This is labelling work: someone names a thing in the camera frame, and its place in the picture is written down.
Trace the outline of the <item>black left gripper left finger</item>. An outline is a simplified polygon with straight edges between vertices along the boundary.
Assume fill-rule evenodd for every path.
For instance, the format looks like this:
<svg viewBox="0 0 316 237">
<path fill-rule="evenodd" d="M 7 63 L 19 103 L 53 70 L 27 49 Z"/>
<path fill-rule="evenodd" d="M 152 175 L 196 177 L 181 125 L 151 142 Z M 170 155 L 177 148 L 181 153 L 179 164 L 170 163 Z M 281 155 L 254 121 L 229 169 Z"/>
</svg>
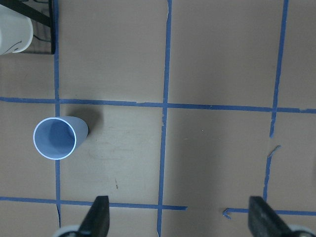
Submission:
<svg viewBox="0 0 316 237">
<path fill-rule="evenodd" d="M 108 196 L 97 196 L 78 229 L 79 237 L 106 237 L 110 227 Z"/>
</svg>

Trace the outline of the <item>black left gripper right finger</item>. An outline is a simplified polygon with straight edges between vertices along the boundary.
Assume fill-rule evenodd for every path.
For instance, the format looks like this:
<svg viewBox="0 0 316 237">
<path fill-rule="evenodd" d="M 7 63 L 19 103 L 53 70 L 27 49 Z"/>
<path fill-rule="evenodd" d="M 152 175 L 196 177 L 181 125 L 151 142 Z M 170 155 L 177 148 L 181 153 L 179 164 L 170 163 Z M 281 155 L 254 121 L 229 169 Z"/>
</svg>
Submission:
<svg viewBox="0 0 316 237">
<path fill-rule="evenodd" d="M 290 237 L 292 235 L 286 223 L 259 196 L 249 198 L 248 228 L 253 237 Z"/>
</svg>

